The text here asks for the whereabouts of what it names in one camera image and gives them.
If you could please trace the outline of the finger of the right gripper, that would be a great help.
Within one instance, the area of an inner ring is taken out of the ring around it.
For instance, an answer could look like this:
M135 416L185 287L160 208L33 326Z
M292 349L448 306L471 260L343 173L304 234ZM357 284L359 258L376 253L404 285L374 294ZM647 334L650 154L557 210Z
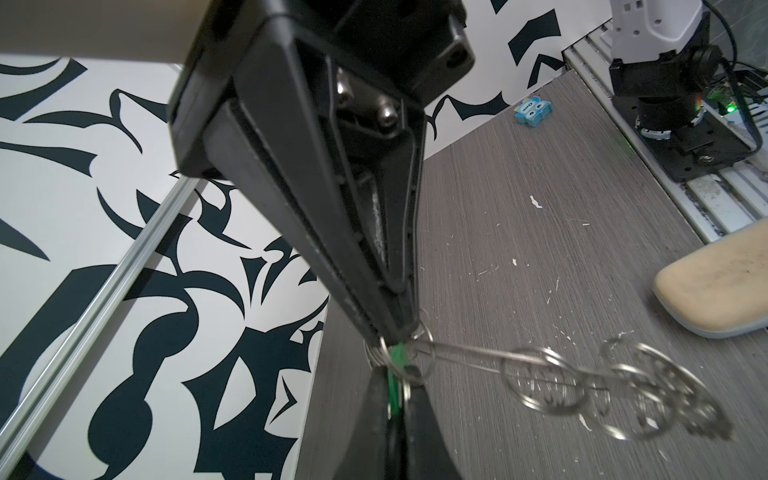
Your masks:
M277 171L332 259L344 247L366 262L367 273L383 282L387 294L414 287L414 216L424 143L419 107L381 95L371 123L341 108L360 89L333 64L331 98L312 91L313 121L306 132L290 133L290 143L272 144L248 118Z
M417 329L419 314L393 314L384 302L383 282L365 271L365 261L352 259L350 247L342 249L339 259L332 259L238 100L224 102L205 127L202 140L214 167L303 255L367 342L377 343L381 338L389 344L407 341Z

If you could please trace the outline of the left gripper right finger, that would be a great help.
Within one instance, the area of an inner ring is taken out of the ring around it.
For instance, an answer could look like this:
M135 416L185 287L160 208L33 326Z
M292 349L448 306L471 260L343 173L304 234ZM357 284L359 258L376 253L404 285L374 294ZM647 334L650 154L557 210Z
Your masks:
M400 479L461 479L423 386L404 386Z

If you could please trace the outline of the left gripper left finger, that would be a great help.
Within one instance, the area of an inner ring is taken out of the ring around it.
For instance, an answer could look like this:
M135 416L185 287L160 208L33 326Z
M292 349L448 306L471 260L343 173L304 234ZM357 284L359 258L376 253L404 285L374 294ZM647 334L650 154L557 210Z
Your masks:
M375 367L334 479L386 479L388 428L388 370L386 367Z

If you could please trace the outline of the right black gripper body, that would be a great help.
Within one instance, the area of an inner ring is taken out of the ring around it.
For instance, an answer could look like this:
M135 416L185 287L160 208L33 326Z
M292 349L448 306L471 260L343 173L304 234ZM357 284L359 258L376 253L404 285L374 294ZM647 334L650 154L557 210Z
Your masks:
M429 104L473 66L466 17L459 1L213 2L169 105L179 171L222 175L203 135L230 100L274 145L306 132L313 89L332 96L327 64L361 82L341 108L366 123L381 95L411 107Z

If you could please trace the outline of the green key tag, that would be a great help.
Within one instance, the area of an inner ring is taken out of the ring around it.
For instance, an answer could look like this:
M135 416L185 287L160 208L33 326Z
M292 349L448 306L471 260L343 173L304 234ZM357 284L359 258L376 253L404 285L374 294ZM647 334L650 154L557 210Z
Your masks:
M389 417L397 418L402 414L405 404L405 388L407 384L397 373L397 369L402 370L408 365L408 355L403 343L387 348L387 359L390 362L388 366L388 401Z

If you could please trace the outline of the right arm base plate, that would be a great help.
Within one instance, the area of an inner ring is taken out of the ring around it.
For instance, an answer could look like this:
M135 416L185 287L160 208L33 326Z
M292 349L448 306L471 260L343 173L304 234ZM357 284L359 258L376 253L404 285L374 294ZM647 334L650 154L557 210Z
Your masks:
M657 140L644 137L635 128L637 99L614 97L612 103L638 134L641 145L676 183L716 173L750 155L751 148L707 110L698 125L673 132L669 139Z

